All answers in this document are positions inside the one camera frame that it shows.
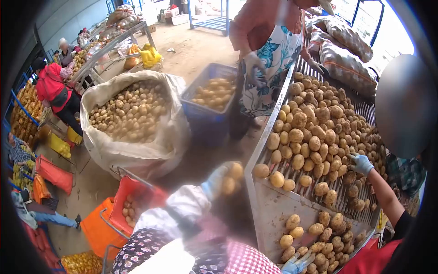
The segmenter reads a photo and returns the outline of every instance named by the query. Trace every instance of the blue pallet rack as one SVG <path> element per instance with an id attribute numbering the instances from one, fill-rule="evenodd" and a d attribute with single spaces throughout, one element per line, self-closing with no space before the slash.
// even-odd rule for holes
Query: blue pallet rack
<path id="1" fill-rule="evenodd" d="M 230 17 L 229 17 L 229 7 L 230 7 L 230 0 L 226 0 L 226 11 L 225 11 L 225 17 L 223 17 L 222 13 L 222 2 L 220 2 L 220 16 L 214 17 L 205 21 L 197 22 L 196 24 L 193 23 L 191 18 L 191 9 L 190 9 L 190 0 L 187 0 L 188 10 L 189 10 L 189 20 L 190 20 L 190 28 L 194 29 L 197 27 L 200 28 L 209 28 L 214 30 L 222 31 L 222 33 L 225 36 L 230 35 Z"/>

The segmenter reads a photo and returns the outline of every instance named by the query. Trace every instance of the shoe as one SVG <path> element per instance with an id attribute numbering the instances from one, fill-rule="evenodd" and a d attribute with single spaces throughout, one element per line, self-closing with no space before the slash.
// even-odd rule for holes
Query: shoe
<path id="1" fill-rule="evenodd" d="M 81 226 L 80 226 L 80 224 L 81 224 L 81 216 L 79 214 L 76 217 L 75 221 L 76 221 L 76 229 L 80 230 L 81 229 Z"/>

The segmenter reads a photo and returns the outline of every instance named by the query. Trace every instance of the work glove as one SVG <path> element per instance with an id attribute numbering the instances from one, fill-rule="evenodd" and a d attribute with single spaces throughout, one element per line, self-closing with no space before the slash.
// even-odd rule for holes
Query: work glove
<path id="1" fill-rule="evenodd" d="M 318 63 L 317 61 L 313 60 L 313 58 L 310 58 L 309 60 L 307 60 L 307 63 L 309 64 L 309 66 L 314 70 L 317 71 L 321 74 L 324 74 L 324 72 L 322 71 L 322 69 L 319 66 L 322 66 L 320 63 Z"/>
<path id="2" fill-rule="evenodd" d="M 365 177 L 367 177 L 371 169 L 374 168 L 373 164 L 371 164 L 370 160 L 365 155 L 351 152 L 347 156 L 356 163 L 356 165 L 349 165 L 350 169 L 362 173 Z"/>
<path id="3" fill-rule="evenodd" d="M 295 254 L 281 268 L 281 272 L 283 274 L 298 274 L 315 260 L 315 253 L 312 253 L 311 250 L 307 251 L 307 253 L 298 260 L 299 256 L 300 253 L 295 252 Z"/>
<path id="4" fill-rule="evenodd" d="M 233 163 L 233 161 L 223 163 L 220 167 L 213 171 L 206 182 L 201 184 L 202 191 L 210 202 L 220 196 L 223 178 L 226 176 Z"/>
<path id="5" fill-rule="evenodd" d="M 257 54 L 251 51 L 244 57 L 244 61 L 249 82 L 259 88 L 267 85 L 266 68 Z"/>

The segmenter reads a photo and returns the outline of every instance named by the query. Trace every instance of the wall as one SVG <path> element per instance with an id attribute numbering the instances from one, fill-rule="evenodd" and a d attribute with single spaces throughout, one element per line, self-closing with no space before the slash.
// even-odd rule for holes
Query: wall
<path id="1" fill-rule="evenodd" d="M 62 37 L 76 42 L 81 29 L 91 28 L 107 13 L 106 0 L 51 0 L 35 23 L 44 50 L 58 49 Z"/>

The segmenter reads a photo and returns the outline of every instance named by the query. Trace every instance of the floral apron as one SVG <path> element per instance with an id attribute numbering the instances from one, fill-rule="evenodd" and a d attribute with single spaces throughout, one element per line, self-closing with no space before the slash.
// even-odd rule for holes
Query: floral apron
<path id="1" fill-rule="evenodd" d="M 240 111 L 251 117 L 270 116 L 280 94 L 287 71 L 297 59 L 303 45 L 304 13 L 301 12 L 301 33 L 294 34 L 284 26 L 289 10 L 288 0 L 280 1 L 276 25 L 268 41 L 254 52 L 265 64 L 267 85 L 256 87 L 247 79 L 245 61 L 242 61 L 244 86 L 239 101 Z"/>

